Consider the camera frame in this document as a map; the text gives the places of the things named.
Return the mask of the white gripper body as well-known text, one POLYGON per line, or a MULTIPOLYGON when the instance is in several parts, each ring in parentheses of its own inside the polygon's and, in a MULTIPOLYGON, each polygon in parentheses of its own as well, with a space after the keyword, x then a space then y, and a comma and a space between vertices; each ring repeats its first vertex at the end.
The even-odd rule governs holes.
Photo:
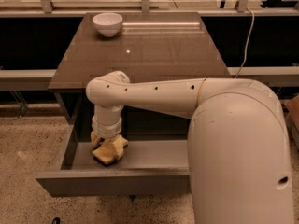
POLYGON ((92 128, 95 134, 104 139, 118 135, 121 132, 121 112, 121 105, 108 107, 96 105, 92 117, 92 128))

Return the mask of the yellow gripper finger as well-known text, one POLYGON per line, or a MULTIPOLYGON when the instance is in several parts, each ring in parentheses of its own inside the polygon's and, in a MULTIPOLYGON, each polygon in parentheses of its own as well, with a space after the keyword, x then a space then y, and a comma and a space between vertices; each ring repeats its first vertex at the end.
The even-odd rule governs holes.
POLYGON ((128 146, 128 140, 119 134, 111 139, 109 144, 114 152, 115 158, 119 160, 123 155, 124 148, 128 146))
POLYGON ((91 144, 93 148, 100 146, 101 137, 98 136, 94 131, 91 131, 91 144))

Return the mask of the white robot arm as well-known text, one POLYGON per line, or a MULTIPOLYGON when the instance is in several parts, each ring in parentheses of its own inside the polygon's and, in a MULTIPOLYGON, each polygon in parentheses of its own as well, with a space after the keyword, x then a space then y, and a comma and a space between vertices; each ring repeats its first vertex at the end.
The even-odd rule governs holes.
POLYGON ((91 140, 105 164, 123 155, 125 106, 190 120, 187 149, 196 224, 294 224, 289 136, 277 96, 250 79, 133 83, 121 71, 91 80, 91 140))

